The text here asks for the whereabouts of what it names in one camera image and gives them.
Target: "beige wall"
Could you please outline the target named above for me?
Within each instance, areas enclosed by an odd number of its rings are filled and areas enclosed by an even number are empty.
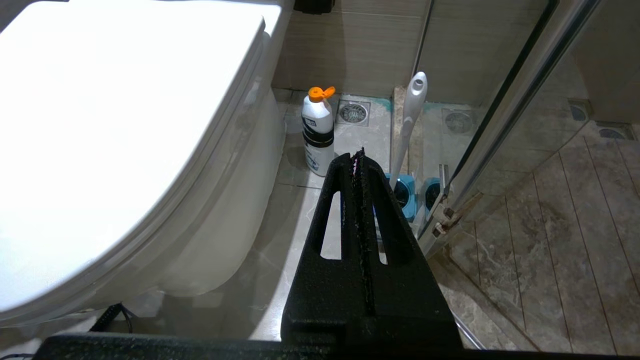
[[[605,0],[573,50],[594,119],[640,123],[640,1]]]
[[[547,0],[437,0],[420,56],[427,100],[484,105],[504,81]]]
[[[332,13],[294,12],[273,80],[390,97],[409,82],[429,0],[336,0]]]

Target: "white handle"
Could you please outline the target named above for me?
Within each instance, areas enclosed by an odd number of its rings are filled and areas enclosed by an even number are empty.
[[[403,109],[404,120],[396,149],[396,158],[392,163],[391,176],[389,178],[389,185],[391,185],[392,190],[396,187],[396,181],[398,175],[400,175],[400,168],[404,161],[404,154],[406,154],[406,151],[409,148],[409,139],[411,138],[415,121],[420,116],[422,104],[424,104],[424,100],[427,96],[427,87],[427,75],[420,71],[414,75],[406,89]]]

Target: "toilet lid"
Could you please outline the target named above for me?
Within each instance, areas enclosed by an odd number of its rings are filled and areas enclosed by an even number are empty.
[[[34,3],[0,34],[0,318],[104,261],[197,176],[260,54],[257,14],[120,4]]]

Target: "floor drain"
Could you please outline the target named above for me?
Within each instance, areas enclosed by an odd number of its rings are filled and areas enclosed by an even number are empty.
[[[340,116],[346,122],[362,122],[367,117],[367,110],[360,104],[348,104],[340,110]]]
[[[569,105],[571,108],[571,116],[576,121],[585,121],[587,120],[587,114],[584,113],[583,109],[580,109],[576,105]]]
[[[471,120],[471,116],[466,113],[455,111],[448,114],[444,118],[444,123],[447,128],[454,134],[464,134],[471,131],[474,127],[474,123]]]
[[[349,125],[369,126],[371,103],[365,101],[340,100],[337,122]]]
[[[601,138],[637,140],[631,125],[622,122],[596,121]]]
[[[612,129],[601,129],[598,132],[602,138],[625,139],[624,135]]]

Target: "metal drain cover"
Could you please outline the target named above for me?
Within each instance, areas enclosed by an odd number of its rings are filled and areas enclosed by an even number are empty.
[[[576,105],[569,105],[569,109],[571,109],[571,116],[576,121],[585,121],[587,120],[587,114],[584,113],[583,109],[580,109]]]
[[[474,127],[471,116],[461,111],[455,111],[448,114],[444,118],[444,122],[447,125],[447,128],[449,128],[449,130],[454,134],[468,133]]]
[[[348,104],[340,110],[340,116],[346,122],[361,122],[367,117],[367,110],[360,104]]]
[[[368,102],[340,100],[340,104],[338,106],[338,122],[350,125],[368,126],[369,106],[370,104]]]
[[[613,129],[601,129],[599,131],[600,137],[602,138],[610,138],[610,139],[626,139],[624,135],[613,130]]]

